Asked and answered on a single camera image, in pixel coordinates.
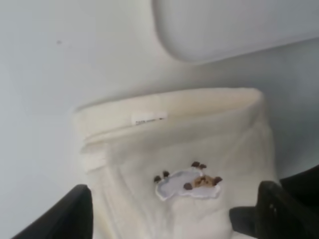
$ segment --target white wall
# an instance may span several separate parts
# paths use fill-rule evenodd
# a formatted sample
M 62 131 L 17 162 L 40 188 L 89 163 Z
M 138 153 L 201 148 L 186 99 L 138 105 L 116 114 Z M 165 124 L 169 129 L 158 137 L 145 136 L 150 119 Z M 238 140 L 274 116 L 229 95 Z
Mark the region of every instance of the white wall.
M 257 87 L 269 100 L 280 175 L 316 163 L 319 40 L 191 66 L 161 49 L 146 3 L 1 2 L 0 238 L 83 182 L 71 115 L 101 98 Z

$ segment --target white panel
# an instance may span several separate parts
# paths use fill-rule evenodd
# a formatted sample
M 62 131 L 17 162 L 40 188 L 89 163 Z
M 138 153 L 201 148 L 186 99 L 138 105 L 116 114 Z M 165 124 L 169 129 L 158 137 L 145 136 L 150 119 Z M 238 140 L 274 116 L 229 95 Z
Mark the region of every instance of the white panel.
M 176 58 L 209 62 L 319 36 L 318 0 L 154 0 Z

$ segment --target brown spot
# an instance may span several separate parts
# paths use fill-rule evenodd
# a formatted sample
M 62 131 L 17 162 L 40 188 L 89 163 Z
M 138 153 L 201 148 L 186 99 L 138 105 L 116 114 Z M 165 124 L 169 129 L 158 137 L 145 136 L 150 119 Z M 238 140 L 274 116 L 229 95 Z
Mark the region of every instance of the brown spot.
M 200 166 L 200 162 L 195 161 L 195 162 L 192 163 L 191 166 L 197 168 L 197 167 Z
M 219 183 L 219 182 L 221 182 L 221 181 L 223 181 L 223 179 L 222 179 L 221 177 L 216 177 L 216 178 L 214 178 L 214 186 L 216 186 L 217 183 Z
M 159 177 L 159 176 L 156 176 L 155 178 L 154 178 L 154 182 L 155 183 L 159 183 L 161 181 L 161 178 Z
M 185 183 L 185 184 L 184 184 L 184 189 L 186 189 L 186 190 L 192 190 L 193 187 L 192 187 L 192 185 L 191 185 L 190 183 Z
M 200 167 L 200 169 L 207 168 L 207 166 L 205 164 L 201 164 L 199 167 Z
M 169 176 L 169 172 L 164 171 L 164 172 L 163 172 L 163 176 L 164 176 L 164 178 L 167 178 L 167 177 Z

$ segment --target fabric label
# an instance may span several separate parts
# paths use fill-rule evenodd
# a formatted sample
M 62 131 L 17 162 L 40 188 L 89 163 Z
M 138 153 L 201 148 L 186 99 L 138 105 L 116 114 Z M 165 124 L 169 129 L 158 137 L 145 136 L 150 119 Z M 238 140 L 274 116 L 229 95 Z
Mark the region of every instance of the fabric label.
M 140 125 L 167 119 L 167 112 L 144 112 L 132 114 L 132 125 Z

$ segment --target small white tag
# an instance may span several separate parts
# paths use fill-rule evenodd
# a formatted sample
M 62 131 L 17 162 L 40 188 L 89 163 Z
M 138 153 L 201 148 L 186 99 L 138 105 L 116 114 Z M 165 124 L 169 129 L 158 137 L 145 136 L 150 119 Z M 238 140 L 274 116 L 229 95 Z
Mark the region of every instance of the small white tag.
M 167 112 L 144 112 L 132 114 L 132 125 L 140 125 L 157 120 L 167 119 Z

